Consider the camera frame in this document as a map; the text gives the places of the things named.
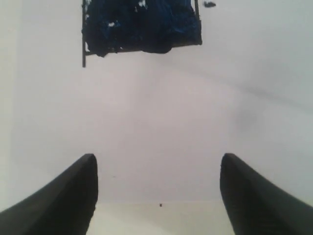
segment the small dark speck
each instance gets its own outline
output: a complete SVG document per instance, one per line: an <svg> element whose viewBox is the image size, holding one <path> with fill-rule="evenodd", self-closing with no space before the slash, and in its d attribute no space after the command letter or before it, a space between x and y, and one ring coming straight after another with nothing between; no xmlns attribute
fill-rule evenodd
<svg viewBox="0 0 313 235"><path fill-rule="evenodd" d="M210 7L215 7L216 6L216 4L214 2L212 2L212 1L204 1L203 5L206 8L210 8Z"/></svg>

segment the black metal frame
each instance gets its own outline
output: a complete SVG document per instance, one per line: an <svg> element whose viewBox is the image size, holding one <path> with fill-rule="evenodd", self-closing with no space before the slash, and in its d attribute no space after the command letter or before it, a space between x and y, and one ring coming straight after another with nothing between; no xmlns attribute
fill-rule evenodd
<svg viewBox="0 0 313 235"><path fill-rule="evenodd" d="M195 15L198 19L198 22L199 22L199 25L201 27L201 20L200 20L200 15L199 15L199 4L198 4L198 0L194 0L195 1ZM82 12L82 27L84 27L84 24L85 24L85 21L86 21L86 0L83 0L83 5L82 5L82 9L83 9L83 12ZM183 45L180 45L180 44L177 44L177 45L174 45L173 47L183 47L183 46L191 46L191 45L202 45L202 39L201 39L201 35L200 35L200 40L199 42L197 42L196 44L195 43L190 43L190 44L183 44ZM84 38L84 35L82 34L82 46L83 46L83 68L86 67L86 57L89 56L89 55L94 55L94 53L90 52L90 51L87 51L86 50L86 40ZM131 52L131 51L139 51L136 50L136 49L133 49L133 50L121 50L119 52Z"/></svg>

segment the metal rack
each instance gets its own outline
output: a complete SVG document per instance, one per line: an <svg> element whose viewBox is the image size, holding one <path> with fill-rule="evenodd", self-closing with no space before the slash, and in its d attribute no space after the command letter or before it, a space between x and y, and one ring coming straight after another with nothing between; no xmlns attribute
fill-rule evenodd
<svg viewBox="0 0 313 235"><path fill-rule="evenodd" d="M200 20L200 15L199 15L198 0L194 0L194 1L195 1L195 15L196 15L196 18L197 18L197 20L199 22L199 26L201 28L201 20ZM82 5L82 9L83 9L83 11L82 11L82 27L84 26L84 24L86 22L86 10L87 10L86 9L86 5L87 5L86 0L83 0L83 5ZM199 37L199 41L196 42L196 43L193 42L193 43L176 44L173 47L184 47L184 46L191 46L191 45L202 45L201 35ZM82 50L83 50L83 53L82 53L82 55L83 55L83 68L85 68L86 67L86 57L89 56L89 55L94 55L94 53L91 52L91 51L87 51L86 50L86 40L84 38L84 35L82 35ZM134 48L132 50L123 49L123 50L119 51L119 53L120 52L132 52L132 51L140 51L140 49L139 48L138 49Z"/></svg>

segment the blue fabric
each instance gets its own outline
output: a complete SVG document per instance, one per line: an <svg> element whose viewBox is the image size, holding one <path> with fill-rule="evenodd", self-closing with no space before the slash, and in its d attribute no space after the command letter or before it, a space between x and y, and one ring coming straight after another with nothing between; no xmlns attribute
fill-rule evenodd
<svg viewBox="0 0 313 235"><path fill-rule="evenodd" d="M173 44L199 44L191 0L92 0L82 33L99 56L114 50L167 53Z"/></svg>

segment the white floor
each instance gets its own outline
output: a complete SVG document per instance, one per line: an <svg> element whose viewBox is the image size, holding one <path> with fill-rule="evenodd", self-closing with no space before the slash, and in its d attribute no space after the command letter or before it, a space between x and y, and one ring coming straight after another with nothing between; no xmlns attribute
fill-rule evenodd
<svg viewBox="0 0 313 235"><path fill-rule="evenodd" d="M21 0L0 8L0 211L9 207L7 163L13 116L16 47ZM89 235L232 235L221 201L203 203L97 205Z"/></svg>

